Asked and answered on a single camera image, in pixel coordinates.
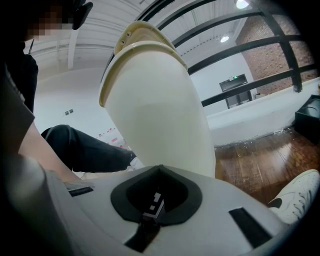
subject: white ceiling beam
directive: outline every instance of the white ceiling beam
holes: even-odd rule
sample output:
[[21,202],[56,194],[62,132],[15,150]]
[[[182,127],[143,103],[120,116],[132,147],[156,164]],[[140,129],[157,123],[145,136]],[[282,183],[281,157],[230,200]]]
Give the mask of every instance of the white ceiling beam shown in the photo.
[[75,58],[75,50],[77,37],[80,29],[72,30],[70,41],[69,41],[69,49],[68,49],[68,69],[72,69],[74,67],[74,58]]

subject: black rubber cover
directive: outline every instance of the black rubber cover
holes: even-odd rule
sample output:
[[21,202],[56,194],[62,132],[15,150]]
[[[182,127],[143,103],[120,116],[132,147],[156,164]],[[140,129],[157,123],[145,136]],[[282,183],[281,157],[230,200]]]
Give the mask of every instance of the black rubber cover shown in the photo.
[[110,199],[124,220],[140,223],[156,190],[161,191],[165,208],[165,213],[156,220],[160,226],[184,223],[202,203],[202,192],[196,183],[163,165],[154,166],[119,184]]

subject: leg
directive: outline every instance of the leg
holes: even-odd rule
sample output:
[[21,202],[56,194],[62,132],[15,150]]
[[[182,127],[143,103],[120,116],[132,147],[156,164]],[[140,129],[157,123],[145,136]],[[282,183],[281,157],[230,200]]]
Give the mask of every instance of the leg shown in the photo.
[[295,177],[267,205],[284,223],[293,224],[308,211],[320,186],[317,170],[306,170]]
[[41,135],[62,162],[74,172],[121,171],[136,157],[132,151],[108,145],[69,125],[57,125]]

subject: person's arm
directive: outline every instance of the person's arm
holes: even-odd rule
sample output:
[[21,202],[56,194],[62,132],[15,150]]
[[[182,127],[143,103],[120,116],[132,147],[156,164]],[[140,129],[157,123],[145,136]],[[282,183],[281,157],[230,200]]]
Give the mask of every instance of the person's arm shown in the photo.
[[63,182],[78,181],[78,178],[56,155],[46,140],[41,136],[33,122],[27,131],[19,149],[19,154],[31,157],[45,169],[55,171]]

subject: person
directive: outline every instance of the person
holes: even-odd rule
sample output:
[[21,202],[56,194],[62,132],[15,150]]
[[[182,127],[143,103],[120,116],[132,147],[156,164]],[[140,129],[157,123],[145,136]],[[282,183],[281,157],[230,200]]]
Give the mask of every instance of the person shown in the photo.
[[[50,19],[50,23],[53,25],[58,23],[56,16]],[[38,66],[32,56],[23,53],[25,47],[23,41],[29,40],[33,34],[24,31],[24,36],[15,37],[22,40],[9,44],[4,53],[8,72],[23,95],[24,104],[31,112],[34,107]],[[34,122],[21,143],[19,153],[36,159],[45,170],[55,171],[63,182],[79,179],[71,170],[113,172],[123,169],[135,158],[131,151],[107,145],[68,125],[49,128],[41,135]],[[299,221],[308,211],[319,186],[319,172],[314,169],[307,170],[285,186],[268,207],[284,223],[291,225]]]

